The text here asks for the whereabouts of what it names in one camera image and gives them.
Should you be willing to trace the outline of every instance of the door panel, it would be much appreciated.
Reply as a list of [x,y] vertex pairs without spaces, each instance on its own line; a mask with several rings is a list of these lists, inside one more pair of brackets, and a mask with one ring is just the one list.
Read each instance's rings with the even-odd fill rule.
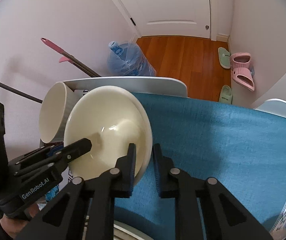
[[210,0],[121,0],[142,36],[210,37]]

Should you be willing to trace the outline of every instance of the blue plastic bag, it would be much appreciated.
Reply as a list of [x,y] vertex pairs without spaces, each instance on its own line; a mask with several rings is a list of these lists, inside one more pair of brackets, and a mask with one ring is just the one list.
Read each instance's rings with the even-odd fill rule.
[[156,76],[156,71],[136,43],[125,42],[119,45],[112,41],[107,59],[110,72],[116,76]]

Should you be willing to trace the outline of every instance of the blue cloth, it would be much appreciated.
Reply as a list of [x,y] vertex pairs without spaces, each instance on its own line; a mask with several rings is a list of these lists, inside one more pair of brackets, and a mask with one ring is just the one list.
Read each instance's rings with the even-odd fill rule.
[[[216,102],[134,93],[150,119],[153,143],[191,176],[216,177],[262,223],[286,202],[286,118]],[[153,160],[115,219],[156,240],[175,239],[174,200],[160,199]]]

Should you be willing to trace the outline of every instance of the green slipper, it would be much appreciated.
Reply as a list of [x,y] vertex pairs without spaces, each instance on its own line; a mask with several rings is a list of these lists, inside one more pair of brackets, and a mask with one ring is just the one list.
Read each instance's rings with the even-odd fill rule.
[[218,58],[223,68],[230,68],[230,53],[226,49],[218,48]]
[[220,99],[218,101],[220,103],[223,103],[223,104],[231,105],[232,104],[232,98],[233,98],[232,89],[229,86],[224,85],[222,87]]

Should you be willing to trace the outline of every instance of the white bowl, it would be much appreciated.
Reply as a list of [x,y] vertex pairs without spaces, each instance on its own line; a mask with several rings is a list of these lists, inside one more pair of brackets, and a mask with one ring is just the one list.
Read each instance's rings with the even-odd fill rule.
[[134,184],[143,176],[152,152],[152,130],[143,106],[127,90],[103,86],[77,102],[66,124],[64,146],[82,138],[91,140],[92,149],[69,163],[73,176],[100,176],[127,154],[129,143],[136,144]]
[[50,88],[39,115],[39,132],[44,143],[63,141],[66,122],[79,99],[63,82]]

